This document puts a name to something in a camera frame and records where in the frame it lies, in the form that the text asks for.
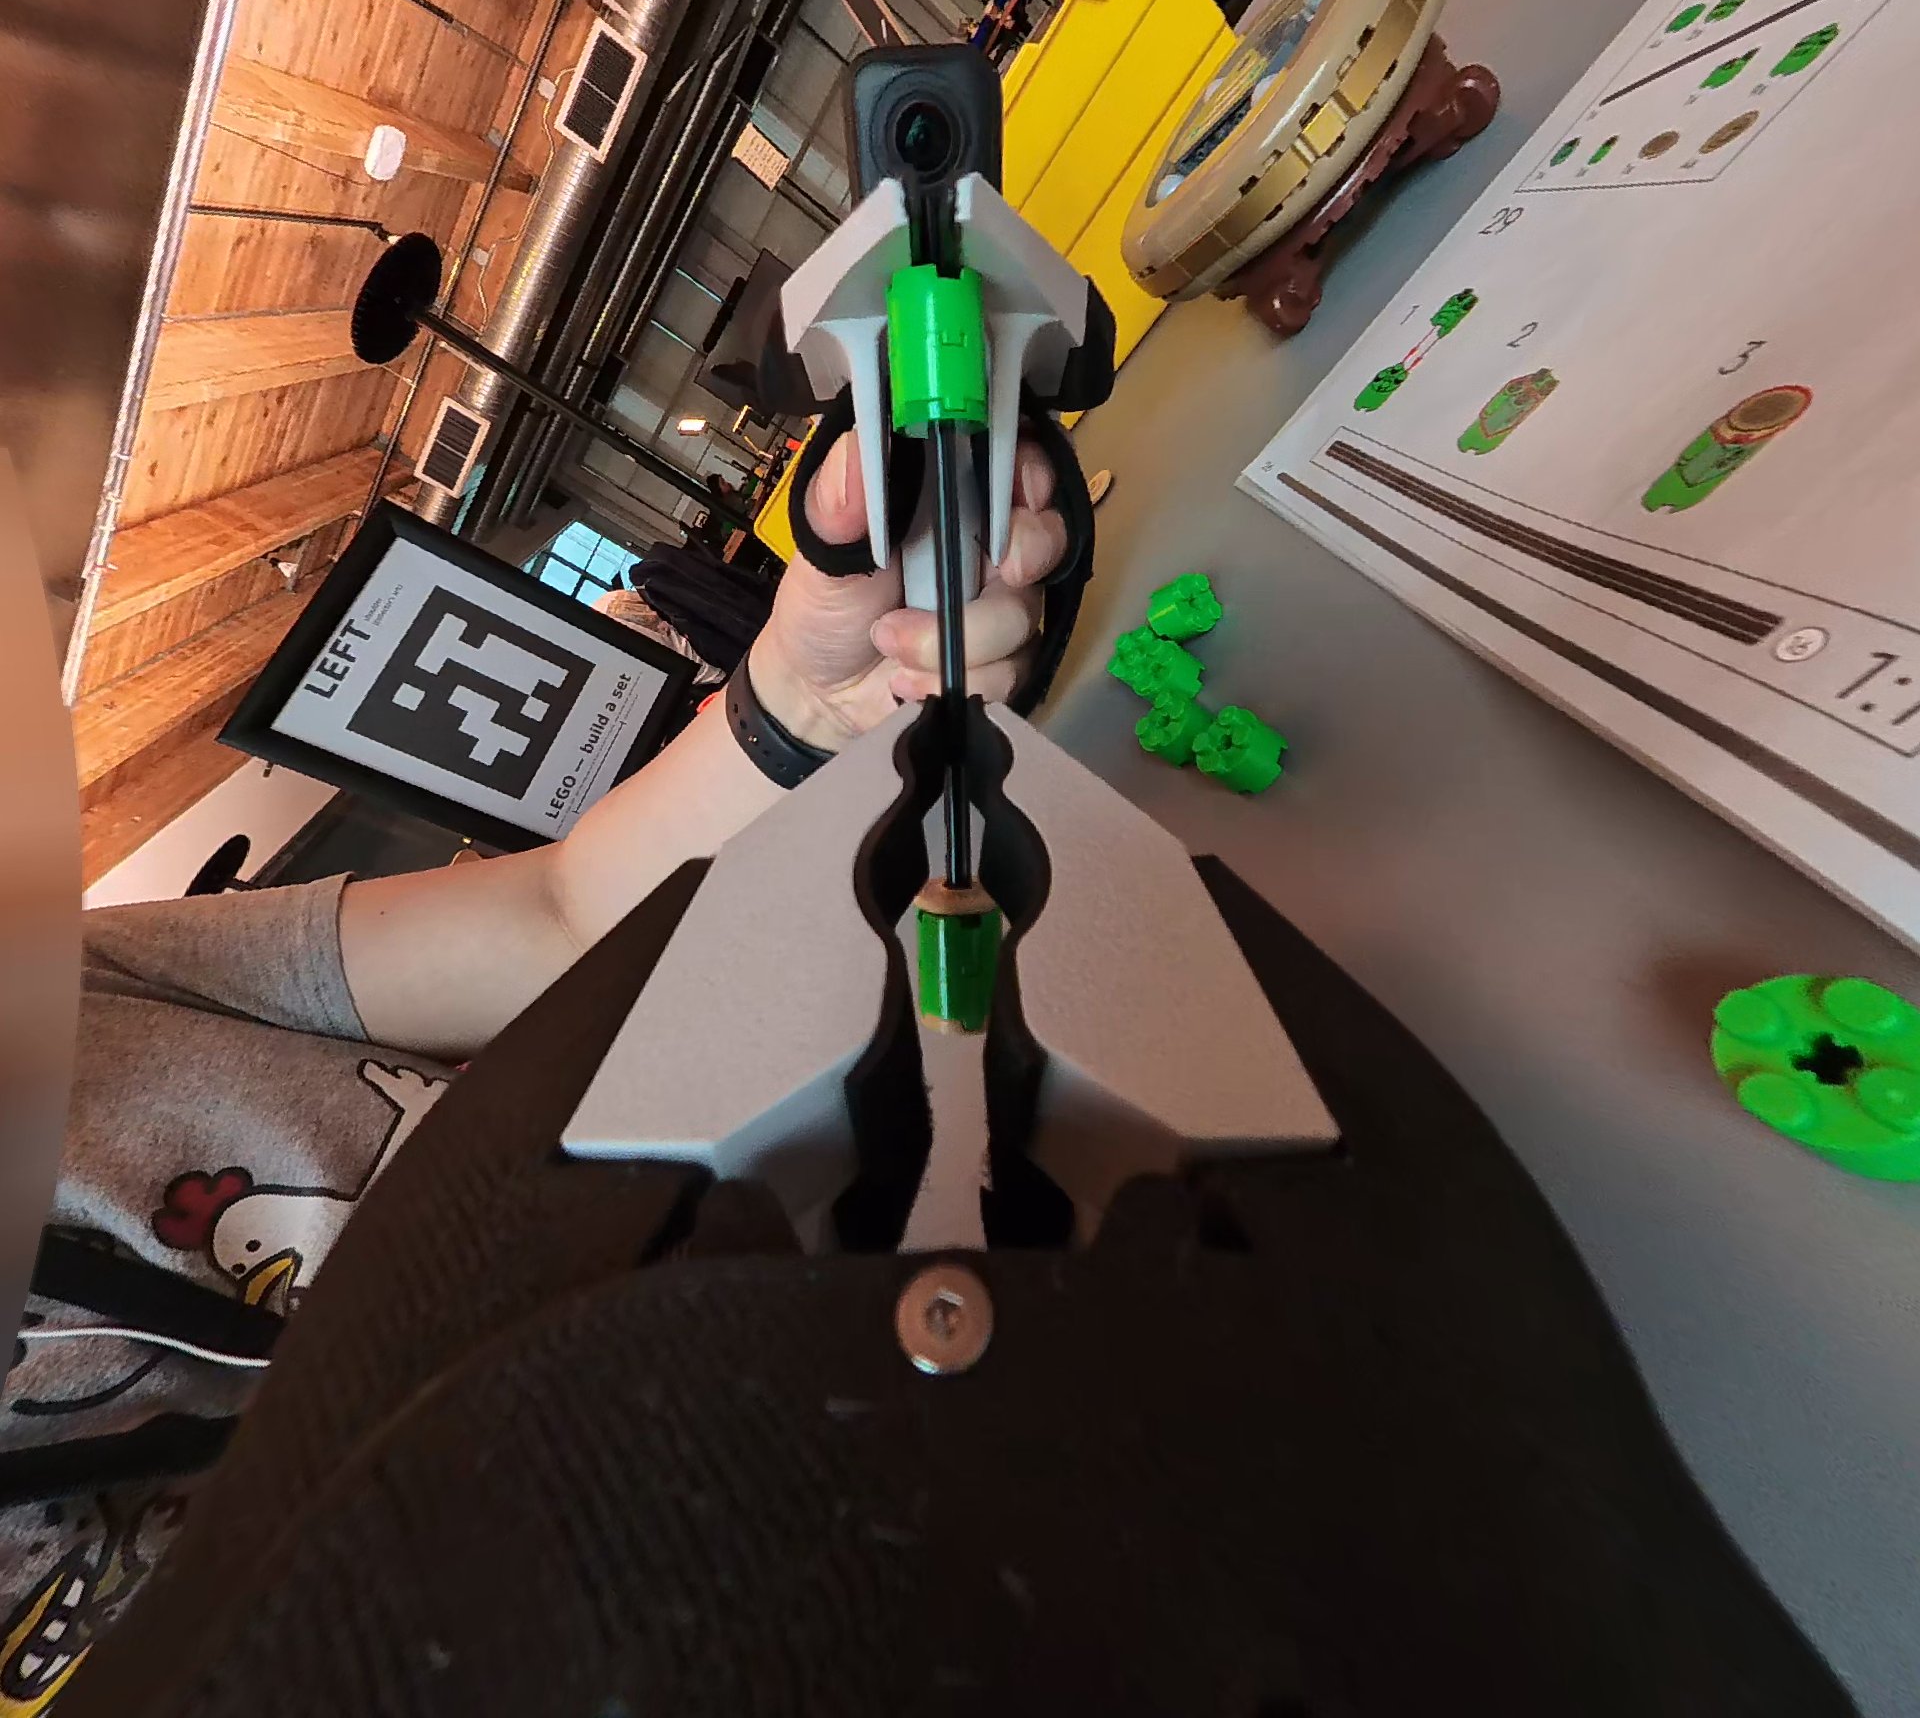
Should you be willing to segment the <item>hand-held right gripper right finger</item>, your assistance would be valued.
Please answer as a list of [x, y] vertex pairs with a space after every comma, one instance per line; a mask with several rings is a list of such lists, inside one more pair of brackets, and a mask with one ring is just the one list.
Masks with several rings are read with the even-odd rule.
[[1003, 921], [982, 1051], [989, 1249], [1064, 1249], [1135, 1178], [1339, 1132], [1187, 846], [1002, 706], [968, 708]]

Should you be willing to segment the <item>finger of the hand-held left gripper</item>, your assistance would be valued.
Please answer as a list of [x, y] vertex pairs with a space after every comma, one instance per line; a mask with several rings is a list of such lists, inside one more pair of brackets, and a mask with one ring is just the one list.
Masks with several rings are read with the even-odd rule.
[[1064, 406], [1086, 370], [1089, 281], [978, 172], [958, 180], [961, 264], [978, 281], [985, 339], [985, 557], [999, 566], [1012, 534], [1022, 389]]
[[919, 565], [919, 493], [892, 516], [889, 471], [919, 462], [919, 441], [896, 418], [892, 387], [904, 376], [892, 358], [889, 287], [911, 267], [906, 190], [875, 187], [779, 288], [786, 352], [797, 360], [811, 400], [825, 410], [850, 389], [861, 458], [867, 541], [875, 566]]

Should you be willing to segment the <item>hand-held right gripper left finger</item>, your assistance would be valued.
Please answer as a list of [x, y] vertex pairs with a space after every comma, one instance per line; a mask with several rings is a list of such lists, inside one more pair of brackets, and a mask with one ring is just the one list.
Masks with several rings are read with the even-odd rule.
[[934, 1114], [899, 897], [855, 863], [901, 800], [896, 711], [729, 838], [561, 1132], [571, 1160], [763, 1186], [811, 1249], [899, 1250]]

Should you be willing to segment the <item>small green tan cylinder brick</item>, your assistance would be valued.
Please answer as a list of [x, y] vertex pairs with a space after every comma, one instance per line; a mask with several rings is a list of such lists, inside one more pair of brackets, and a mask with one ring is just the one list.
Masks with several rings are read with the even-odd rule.
[[934, 874], [914, 902], [917, 1011], [944, 1034], [982, 1034], [993, 1011], [1002, 915], [978, 884]]

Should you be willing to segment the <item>black axle rod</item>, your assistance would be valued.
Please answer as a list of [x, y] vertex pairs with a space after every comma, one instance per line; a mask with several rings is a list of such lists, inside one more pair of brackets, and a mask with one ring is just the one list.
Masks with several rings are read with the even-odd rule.
[[930, 354], [926, 374], [934, 414], [926, 424], [930, 446], [927, 481], [931, 487], [934, 545], [934, 629], [937, 652], [937, 706], [942, 732], [942, 808], [944, 808], [944, 883], [948, 891], [972, 891], [973, 850], [966, 788], [966, 652], [963, 652], [963, 528], [961, 465], [966, 432], [948, 418], [961, 399], [948, 384], [953, 363]]

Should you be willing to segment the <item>person's left hand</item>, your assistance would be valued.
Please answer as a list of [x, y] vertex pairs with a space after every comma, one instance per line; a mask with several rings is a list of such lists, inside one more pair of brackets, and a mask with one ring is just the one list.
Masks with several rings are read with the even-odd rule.
[[[968, 690], [989, 703], [1013, 699], [1039, 664], [1045, 585], [1070, 545], [1053, 505], [1055, 483], [1039, 428], [1026, 422], [1006, 553], [985, 566], [963, 615]], [[937, 621], [904, 602], [899, 559], [846, 578], [793, 559], [748, 655], [748, 675], [786, 732], [804, 747], [838, 752], [901, 703], [939, 690]]]

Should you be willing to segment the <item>black monitor screen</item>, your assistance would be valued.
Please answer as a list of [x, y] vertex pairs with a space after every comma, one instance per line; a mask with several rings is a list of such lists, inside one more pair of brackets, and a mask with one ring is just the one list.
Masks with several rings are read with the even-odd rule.
[[729, 410], [804, 414], [811, 410], [805, 369], [792, 354], [781, 291], [793, 269], [761, 248], [753, 267], [732, 284], [706, 340], [698, 384]]

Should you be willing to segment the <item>stacked yellow plastic bins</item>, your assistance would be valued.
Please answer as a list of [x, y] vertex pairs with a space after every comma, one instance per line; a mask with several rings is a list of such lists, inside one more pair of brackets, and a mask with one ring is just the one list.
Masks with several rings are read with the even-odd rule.
[[1122, 235], [1147, 177], [1234, 30], [1214, 0], [1061, 0], [1002, 76], [1002, 195], [1100, 291], [1124, 363], [1163, 300]]

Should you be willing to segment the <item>black wrist band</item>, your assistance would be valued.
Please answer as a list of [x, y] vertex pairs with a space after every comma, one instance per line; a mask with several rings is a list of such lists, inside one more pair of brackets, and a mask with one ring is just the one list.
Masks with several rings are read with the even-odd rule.
[[781, 793], [811, 781], [841, 747], [817, 686], [776, 646], [755, 645], [732, 671], [723, 712], [736, 748]]

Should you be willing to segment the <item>white vent grille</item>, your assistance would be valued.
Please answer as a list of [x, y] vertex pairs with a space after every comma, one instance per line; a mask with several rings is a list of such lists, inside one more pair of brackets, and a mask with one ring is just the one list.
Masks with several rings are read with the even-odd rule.
[[460, 499], [475, 458], [486, 448], [491, 424], [490, 416], [455, 396], [442, 396], [414, 460], [414, 481], [442, 497]]
[[553, 139], [601, 164], [626, 122], [647, 58], [630, 35], [595, 19], [566, 87], [549, 103]]

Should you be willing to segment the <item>tan round brick pot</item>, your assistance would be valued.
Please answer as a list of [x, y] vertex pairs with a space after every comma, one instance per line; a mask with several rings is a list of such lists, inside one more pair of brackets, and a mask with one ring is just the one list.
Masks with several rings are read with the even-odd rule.
[[1448, 0], [1259, 0], [1167, 137], [1120, 232], [1132, 282], [1237, 302], [1275, 339], [1324, 298], [1336, 236], [1493, 122], [1502, 85], [1455, 62]]

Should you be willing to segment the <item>black framed marker sign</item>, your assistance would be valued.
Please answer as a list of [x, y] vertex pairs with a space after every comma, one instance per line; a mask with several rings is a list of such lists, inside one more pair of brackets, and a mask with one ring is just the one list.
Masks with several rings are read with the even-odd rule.
[[219, 743], [522, 853], [571, 835], [689, 718], [698, 667], [378, 502]]

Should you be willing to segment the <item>grey printed t-shirt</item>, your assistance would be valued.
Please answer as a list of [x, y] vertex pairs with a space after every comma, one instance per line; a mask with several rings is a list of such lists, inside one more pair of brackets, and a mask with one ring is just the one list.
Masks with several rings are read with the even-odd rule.
[[451, 1083], [366, 1041], [344, 881], [82, 922], [60, 1174], [3, 1381], [3, 1714], [42, 1714], [180, 1532], [278, 1337]]

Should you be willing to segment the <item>green round plate brick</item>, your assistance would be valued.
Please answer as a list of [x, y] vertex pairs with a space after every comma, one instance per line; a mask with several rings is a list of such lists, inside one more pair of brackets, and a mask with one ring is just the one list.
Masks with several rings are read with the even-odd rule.
[[1713, 1007], [1710, 1058], [1736, 1102], [1827, 1165], [1917, 1181], [1917, 1011], [1862, 976], [1785, 974]]

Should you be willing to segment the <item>white instruction booklet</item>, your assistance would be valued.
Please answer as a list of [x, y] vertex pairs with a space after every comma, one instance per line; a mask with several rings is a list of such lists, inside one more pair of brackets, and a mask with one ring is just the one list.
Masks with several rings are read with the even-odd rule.
[[1916, 947], [1917, 0], [1628, 0], [1239, 490]]

